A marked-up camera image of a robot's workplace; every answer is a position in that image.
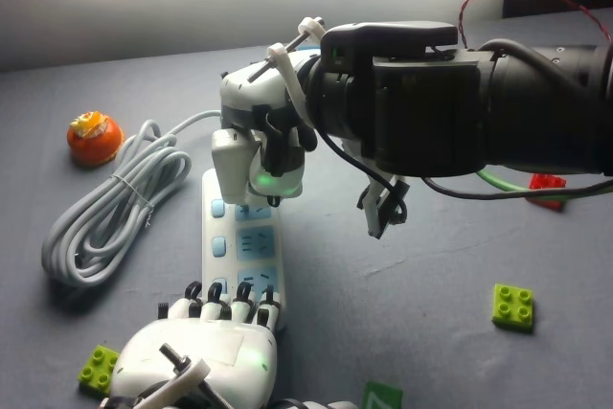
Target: green cable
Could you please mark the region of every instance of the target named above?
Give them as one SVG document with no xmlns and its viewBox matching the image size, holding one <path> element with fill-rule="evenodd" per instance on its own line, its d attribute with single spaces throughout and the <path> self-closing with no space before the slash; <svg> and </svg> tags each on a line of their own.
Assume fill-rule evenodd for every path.
<svg viewBox="0 0 613 409">
<path fill-rule="evenodd" d="M 500 189 L 501 191 L 504 191 L 504 192 L 524 192 L 524 191 L 530 190 L 525 187 L 517 186 L 515 184 L 512 184 L 511 182 L 505 181 L 504 179 L 501 179 L 498 176 L 495 176 L 494 174 L 486 170 L 477 171 L 477 175 L 480 178 L 482 178 L 484 181 L 489 183 L 491 186 L 495 187 L 496 189 Z M 595 196 L 595 195 L 601 195 L 603 193 L 611 193 L 611 192 L 613 192 L 613 187 L 609 187 L 607 189 L 603 189 L 597 192 L 585 193 L 583 195 L 552 195 L 552 196 L 547 196 L 547 197 L 540 196 L 535 199 L 543 200 L 543 201 L 566 201 L 566 200 L 573 200 L 575 198 L 584 198 L 586 196 Z"/>
</svg>

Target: power strip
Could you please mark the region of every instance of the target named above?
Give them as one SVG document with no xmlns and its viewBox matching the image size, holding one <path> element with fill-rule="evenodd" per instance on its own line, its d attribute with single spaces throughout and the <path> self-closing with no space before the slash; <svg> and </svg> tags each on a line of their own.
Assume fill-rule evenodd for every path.
<svg viewBox="0 0 613 409">
<path fill-rule="evenodd" d="M 220 282 L 234 299 L 238 285 L 248 282 L 259 300 L 272 284 L 279 293 L 278 328 L 284 324 L 285 280 L 279 210 L 243 208 L 223 201 L 215 170 L 202 176 L 202 284 Z"/>
</svg>

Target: lime green building block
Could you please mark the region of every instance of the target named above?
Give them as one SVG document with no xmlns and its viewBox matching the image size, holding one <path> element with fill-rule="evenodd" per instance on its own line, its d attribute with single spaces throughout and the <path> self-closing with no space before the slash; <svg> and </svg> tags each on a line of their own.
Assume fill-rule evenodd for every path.
<svg viewBox="0 0 613 409">
<path fill-rule="evenodd" d="M 362 409 L 400 409 L 402 390 L 378 382 L 367 382 L 364 387 Z"/>
<path fill-rule="evenodd" d="M 96 394 L 108 396 L 111 375 L 119 354 L 99 345 L 92 352 L 79 374 L 80 387 Z"/>
<path fill-rule="evenodd" d="M 506 328 L 532 330 L 534 320 L 533 292 L 524 287 L 497 284 L 494 286 L 491 321 Z"/>
</svg>

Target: tabletop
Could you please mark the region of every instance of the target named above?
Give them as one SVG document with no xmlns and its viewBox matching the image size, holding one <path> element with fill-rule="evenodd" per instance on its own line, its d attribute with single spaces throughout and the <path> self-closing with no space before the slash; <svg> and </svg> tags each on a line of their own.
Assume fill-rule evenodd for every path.
<svg viewBox="0 0 613 409">
<path fill-rule="evenodd" d="M 613 9 L 596 15 L 613 25 Z M 495 37 L 605 43 L 578 12 L 466 30 L 472 46 Z M 156 319 L 159 302 L 201 277 L 200 182 L 213 167 L 216 119 L 179 135 L 192 171 L 106 284 L 47 280 L 40 246 L 49 228 L 113 171 L 73 164 L 68 123 L 100 110 L 126 133 L 147 119 L 170 129 L 219 108 L 221 72 L 263 57 L 265 47 L 255 47 L 0 75 L 0 407 L 96 407 L 78 391 L 89 353 L 97 344 L 120 350 Z M 595 180 L 573 176 L 569 186 Z M 489 188 L 474 175 L 442 182 Z M 613 404 L 611 199 L 576 200 L 558 214 L 523 199 L 457 200 L 411 180 L 406 224 L 376 240 L 355 208 L 366 184 L 320 143 L 306 157 L 304 193 L 281 207 L 287 326 L 275 397 L 359 403 L 365 382 L 377 380 L 403 389 L 407 408 Z M 533 334 L 490 322 L 496 283 L 534 291 Z"/>
</svg>

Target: red wire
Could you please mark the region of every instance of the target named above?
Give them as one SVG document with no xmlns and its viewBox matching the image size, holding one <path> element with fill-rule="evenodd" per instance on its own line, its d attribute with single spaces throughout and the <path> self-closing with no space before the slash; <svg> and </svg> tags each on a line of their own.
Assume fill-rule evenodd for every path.
<svg viewBox="0 0 613 409">
<path fill-rule="evenodd" d="M 458 31 L 460 31 L 460 35 L 462 36 L 462 43 L 464 43 L 465 48 L 468 48 L 468 46 L 466 45 L 466 36 L 464 35 L 464 26 L 462 24 L 462 20 L 464 19 L 464 10 L 466 8 L 466 5 L 468 5 L 468 2 L 470 1 L 471 0 L 464 1 L 464 3 L 462 4 L 462 8 L 460 9 L 460 15 L 458 16 Z M 572 0 L 561 0 L 561 1 L 564 2 L 566 5 L 568 5 L 573 10 L 581 10 L 585 14 L 587 14 L 587 16 L 598 25 L 599 29 L 602 31 L 606 39 L 609 42 L 611 41 L 611 34 L 604 27 L 601 21 L 592 14 L 592 12 L 586 9 L 583 5 L 579 5 L 576 2 L 573 2 Z"/>
</svg>

